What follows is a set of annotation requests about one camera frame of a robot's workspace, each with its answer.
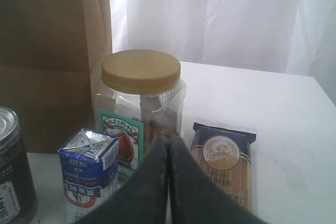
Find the packaged food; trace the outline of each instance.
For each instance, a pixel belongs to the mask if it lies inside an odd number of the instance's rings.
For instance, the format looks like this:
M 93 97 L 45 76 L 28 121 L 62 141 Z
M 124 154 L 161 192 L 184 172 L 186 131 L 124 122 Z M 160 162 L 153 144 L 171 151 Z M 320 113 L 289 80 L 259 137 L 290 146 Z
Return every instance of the packaged food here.
M 0 223 L 28 223 L 36 193 L 16 113 L 0 107 Z
M 120 137 L 119 178 L 132 175 L 157 134 L 180 134 L 186 94 L 181 65 L 151 50 L 112 54 L 93 92 L 96 130 Z
M 66 197 L 66 222 L 101 205 L 118 185 L 118 138 L 81 129 L 58 151 Z
M 251 210 L 250 144 L 256 134 L 194 123 L 191 153 L 231 199 Z

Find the brown cardboard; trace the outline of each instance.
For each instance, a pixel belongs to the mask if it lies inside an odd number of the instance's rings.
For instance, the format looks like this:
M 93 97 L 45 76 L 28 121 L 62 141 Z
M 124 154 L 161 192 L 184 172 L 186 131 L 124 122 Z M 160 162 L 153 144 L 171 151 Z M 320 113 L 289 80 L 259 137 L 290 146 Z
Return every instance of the brown cardboard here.
M 91 87 L 112 51 L 109 0 L 0 0 L 0 106 L 28 152 L 54 153 L 93 123 Z

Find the metal can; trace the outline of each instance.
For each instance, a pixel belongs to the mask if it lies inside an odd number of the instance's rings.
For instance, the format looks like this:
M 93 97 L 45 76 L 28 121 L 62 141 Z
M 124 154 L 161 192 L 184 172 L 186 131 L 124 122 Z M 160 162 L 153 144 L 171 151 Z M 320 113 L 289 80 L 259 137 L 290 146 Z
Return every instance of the metal can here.
M 27 223 L 36 209 L 18 117 L 11 109 L 0 107 L 0 223 Z

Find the white tabletop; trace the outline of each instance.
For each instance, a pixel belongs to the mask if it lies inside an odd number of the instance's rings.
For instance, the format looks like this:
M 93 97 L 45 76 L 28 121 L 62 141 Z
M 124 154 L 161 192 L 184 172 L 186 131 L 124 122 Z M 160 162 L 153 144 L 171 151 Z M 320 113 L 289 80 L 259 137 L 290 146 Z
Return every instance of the white tabletop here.
M 335 223 L 336 108 L 315 79 L 182 63 L 182 133 L 196 118 L 257 131 L 251 146 L 254 213 L 270 224 Z M 39 208 L 31 223 L 64 223 L 58 155 L 29 154 Z

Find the white curtain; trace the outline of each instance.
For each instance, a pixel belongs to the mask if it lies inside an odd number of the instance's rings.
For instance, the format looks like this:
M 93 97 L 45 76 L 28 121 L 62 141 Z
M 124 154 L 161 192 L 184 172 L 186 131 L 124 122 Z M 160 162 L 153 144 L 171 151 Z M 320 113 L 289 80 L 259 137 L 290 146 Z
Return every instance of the white curtain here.
M 336 103 L 336 0 L 110 0 L 113 51 L 313 76 Z

